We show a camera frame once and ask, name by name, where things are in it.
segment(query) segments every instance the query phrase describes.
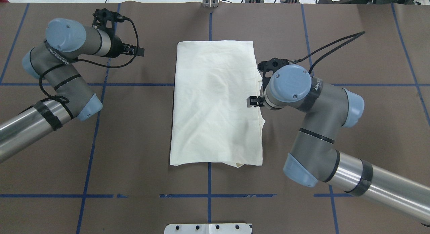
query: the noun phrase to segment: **light blue cap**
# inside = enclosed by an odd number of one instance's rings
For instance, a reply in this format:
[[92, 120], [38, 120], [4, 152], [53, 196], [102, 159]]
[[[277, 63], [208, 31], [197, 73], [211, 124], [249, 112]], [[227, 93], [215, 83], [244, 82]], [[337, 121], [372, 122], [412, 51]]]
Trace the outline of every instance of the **light blue cap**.
[[103, 104], [94, 93], [94, 95], [92, 95], [91, 99], [88, 101], [86, 106], [82, 109], [82, 111], [79, 113], [77, 117], [79, 120], [85, 121], [90, 116], [99, 112], [102, 108], [103, 108]]
[[314, 187], [318, 183], [318, 179], [313, 177], [290, 153], [288, 153], [287, 161], [284, 165], [284, 174], [307, 187]]
[[290, 64], [272, 75], [269, 90], [278, 101], [291, 103], [303, 99], [309, 93], [311, 84], [312, 79], [303, 67]]
[[85, 43], [85, 28], [77, 21], [55, 18], [48, 24], [46, 40], [54, 49], [72, 52]]
[[31, 49], [28, 53], [26, 53], [26, 56], [23, 57], [23, 67], [29, 75], [33, 76], [36, 79], [39, 79], [40, 75], [34, 70], [31, 64], [30, 53], [32, 50], [33, 49]]
[[364, 100], [361, 96], [343, 88], [348, 96], [348, 116], [343, 127], [352, 127], [360, 119], [364, 111]]

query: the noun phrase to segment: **white cloth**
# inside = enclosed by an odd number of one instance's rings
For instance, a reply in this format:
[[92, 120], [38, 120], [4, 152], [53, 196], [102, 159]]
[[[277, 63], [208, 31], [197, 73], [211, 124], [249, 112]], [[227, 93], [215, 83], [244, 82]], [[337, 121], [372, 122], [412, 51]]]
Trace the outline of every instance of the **white cloth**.
[[262, 165], [261, 81], [252, 42], [178, 43], [170, 164]]

